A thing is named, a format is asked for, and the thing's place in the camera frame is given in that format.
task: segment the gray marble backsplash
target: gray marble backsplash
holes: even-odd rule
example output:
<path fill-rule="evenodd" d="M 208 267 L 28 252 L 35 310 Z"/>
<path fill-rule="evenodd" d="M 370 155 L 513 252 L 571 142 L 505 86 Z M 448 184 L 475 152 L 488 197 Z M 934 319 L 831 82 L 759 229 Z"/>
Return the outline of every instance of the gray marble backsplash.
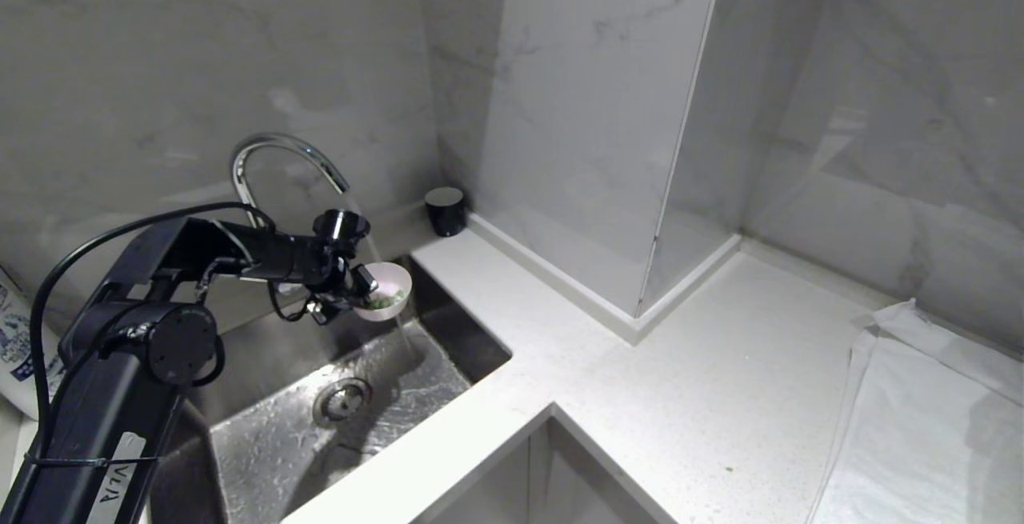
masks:
<path fill-rule="evenodd" d="M 637 313 L 711 0 L 423 0 L 446 178 Z"/>
<path fill-rule="evenodd" d="M 822 2 L 745 229 L 1021 348 L 1024 0 Z"/>
<path fill-rule="evenodd" d="M 715 0 L 640 312 L 742 225 L 819 0 Z"/>
<path fill-rule="evenodd" d="M 0 261 L 29 292 L 103 229 L 234 200 L 230 149 L 259 130 L 335 160 L 385 255 L 424 232 L 440 168 L 419 0 L 0 0 Z M 298 159 L 254 160 L 283 228 L 346 204 Z M 69 273 L 55 323 L 118 251 Z M 214 294 L 222 328 L 269 310 L 260 287 Z"/>

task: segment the white countertop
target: white countertop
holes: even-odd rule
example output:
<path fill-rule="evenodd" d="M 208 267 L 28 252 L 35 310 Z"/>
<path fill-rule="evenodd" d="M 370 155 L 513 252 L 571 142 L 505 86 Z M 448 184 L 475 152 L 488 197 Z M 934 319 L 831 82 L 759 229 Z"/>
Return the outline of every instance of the white countertop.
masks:
<path fill-rule="evenodd" d="M 552 411 L 659 519 L 803 522 L 853 320 L 885 298 L 744 250 L 629 346 L 471 231 L 421 248 L 418 261 L 512 359 L 285 522 L 411 522 Z"/>

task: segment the drain strainer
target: drain strainer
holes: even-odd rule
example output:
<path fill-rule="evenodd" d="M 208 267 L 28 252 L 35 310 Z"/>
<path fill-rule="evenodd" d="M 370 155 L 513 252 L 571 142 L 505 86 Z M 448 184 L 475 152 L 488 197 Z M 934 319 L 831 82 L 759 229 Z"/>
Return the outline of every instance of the drain strainer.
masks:
<path fill-rule="evenodd" d="M 343 379 L 323 389 L 313 403 L 313 419 L 319 424 L 333 425 L 346 421 L 368 402 L 373 390 L 359 379 Z"/>

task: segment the robotic arm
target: robotic arm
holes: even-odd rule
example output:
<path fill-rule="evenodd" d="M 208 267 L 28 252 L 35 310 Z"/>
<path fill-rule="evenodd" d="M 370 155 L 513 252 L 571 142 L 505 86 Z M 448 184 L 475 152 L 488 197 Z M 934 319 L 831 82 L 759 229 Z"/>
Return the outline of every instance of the robotic arm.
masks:
<path fill-rule="evenodd" d="M 349 266 L 370 233 L 366 218 L 326 211 L 313 231 L 176 218 L 136 236 L 60 343 L 69 368 L 0 524 L 137 522 L 188 391 L 223 368 L 216 322 L 203 306 L 216 275 L 303 285 L 304 310 L 322 324 L 376 290 L 365 266 Z M 196 283 L 196 301 L 175 302 L 185 282 Z"/>

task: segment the small bowl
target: small bowl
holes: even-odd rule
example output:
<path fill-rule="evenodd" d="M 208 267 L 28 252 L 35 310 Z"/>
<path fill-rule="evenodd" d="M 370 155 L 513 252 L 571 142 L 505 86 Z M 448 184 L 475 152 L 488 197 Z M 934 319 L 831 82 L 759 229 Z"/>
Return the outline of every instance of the small bowl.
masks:
<path fill-rule="evenodd" d="M 371 301 L 391 298 L 395 295 L 401 295 L 401 299 L 391 306 L 379 310 L 358 308 L 358 306 L 354 306 L 352 310 L 358 317 L 371 322 L 381 322 L 381 320 L 397 316 L 401 309 L 406 308 L 409 296 L 413 294 L 413 276 L 410 276 L 406 268 L 394 264 L 394 262 L 373 262 L 373 264 L 367 265 L 367 269 L 374 280 L 377 280 L 377 291 L 370 294 Z"/>

